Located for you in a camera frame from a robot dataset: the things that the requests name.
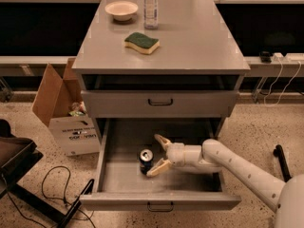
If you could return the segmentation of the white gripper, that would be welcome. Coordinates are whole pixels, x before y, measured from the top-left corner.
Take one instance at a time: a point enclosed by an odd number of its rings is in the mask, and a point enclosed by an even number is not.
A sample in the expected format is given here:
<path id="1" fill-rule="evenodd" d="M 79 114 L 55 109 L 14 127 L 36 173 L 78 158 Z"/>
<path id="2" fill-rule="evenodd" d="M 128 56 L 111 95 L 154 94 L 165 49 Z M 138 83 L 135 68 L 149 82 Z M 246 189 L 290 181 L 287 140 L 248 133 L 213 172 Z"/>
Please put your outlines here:
<path id="1" fill-rule="evenodd" d="M 185 145 L 184 143 L 171 143 L 160 134 L 154 135 L 155 140 L 166 151 L 167 160 L 161 158 L 147 173 L 147 177 L 156 177 L 174 167 L 198 166 L 202 160 L 200 145 Z"/>

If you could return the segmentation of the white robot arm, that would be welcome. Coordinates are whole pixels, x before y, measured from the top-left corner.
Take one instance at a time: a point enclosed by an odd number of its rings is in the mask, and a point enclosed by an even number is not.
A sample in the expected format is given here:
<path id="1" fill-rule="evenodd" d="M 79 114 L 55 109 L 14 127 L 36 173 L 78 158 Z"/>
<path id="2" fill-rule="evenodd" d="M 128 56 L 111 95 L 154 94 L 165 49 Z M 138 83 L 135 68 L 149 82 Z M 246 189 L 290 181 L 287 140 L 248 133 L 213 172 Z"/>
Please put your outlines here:
<path id="1" fill-rule="evenodd" d="M 166 153 L 148 172 L 158 176 L 170 168 L 189 173 L 207 173 L 225 167 L 249 190 L 275 212 L 275 228 L 304 228 L 304 175 L 280 180 L 246 161 L 217 140 L 208 139 L 202 145 L 171 142 L 155 134 Z"/>

